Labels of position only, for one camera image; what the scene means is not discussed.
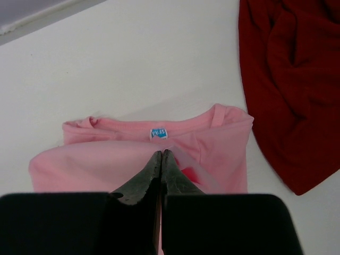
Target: pink t-shirt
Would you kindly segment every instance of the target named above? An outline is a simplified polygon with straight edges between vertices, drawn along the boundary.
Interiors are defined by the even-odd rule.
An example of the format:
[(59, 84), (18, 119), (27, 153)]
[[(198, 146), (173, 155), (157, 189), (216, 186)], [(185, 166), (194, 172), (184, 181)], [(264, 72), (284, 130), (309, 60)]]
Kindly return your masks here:
[(245, 146), (252, 122), (243, 110), (220, 104), (178, 122), (94, 117), (66, 122), (65, 145), (31, 160), (33, 188), (112, 192), (141, 171), (155, 151), (170, 149), (203, 192), (246, 193)]

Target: clothing label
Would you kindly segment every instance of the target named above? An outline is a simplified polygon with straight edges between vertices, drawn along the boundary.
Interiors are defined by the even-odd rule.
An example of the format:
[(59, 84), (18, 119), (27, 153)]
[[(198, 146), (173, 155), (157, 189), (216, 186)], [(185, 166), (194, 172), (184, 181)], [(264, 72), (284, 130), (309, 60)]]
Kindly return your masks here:
[(168, 138), (168, 132), (166, 132), (166, 129), (151, 129), (150, 131), (150, 138), (159, 137), (162, 139)]

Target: dark red cloth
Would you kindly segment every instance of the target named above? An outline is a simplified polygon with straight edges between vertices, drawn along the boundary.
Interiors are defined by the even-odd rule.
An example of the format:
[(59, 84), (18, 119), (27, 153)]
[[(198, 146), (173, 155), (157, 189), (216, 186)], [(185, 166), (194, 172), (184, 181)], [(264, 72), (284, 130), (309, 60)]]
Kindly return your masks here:
[(340, 0), (241, 0), (239, 38), (259, 147), (304, 194), (340, 168)]

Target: red garment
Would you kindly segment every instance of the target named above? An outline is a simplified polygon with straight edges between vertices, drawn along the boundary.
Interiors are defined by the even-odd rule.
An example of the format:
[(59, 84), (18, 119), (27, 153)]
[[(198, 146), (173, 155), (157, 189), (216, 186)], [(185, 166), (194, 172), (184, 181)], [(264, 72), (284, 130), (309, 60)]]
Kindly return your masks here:
[(239, 37), (259, 147), (304, 194), (340, 168), (340, 0), (241, 0)]

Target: white table surface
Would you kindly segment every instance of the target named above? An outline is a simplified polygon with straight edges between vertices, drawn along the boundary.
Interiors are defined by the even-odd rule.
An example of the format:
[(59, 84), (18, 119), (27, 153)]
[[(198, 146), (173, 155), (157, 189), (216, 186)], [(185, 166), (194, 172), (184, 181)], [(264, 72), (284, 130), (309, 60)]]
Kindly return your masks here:
[[(246, 109), (238, 0), (108, 0), (0, 46), (0, 194), (32, 191), (29, 160), (89, 115), (184, 120)], [(340, 254), (340, 172), (294, 195), (247, 147), (249, 191), (287, 204), (307, 255)]]

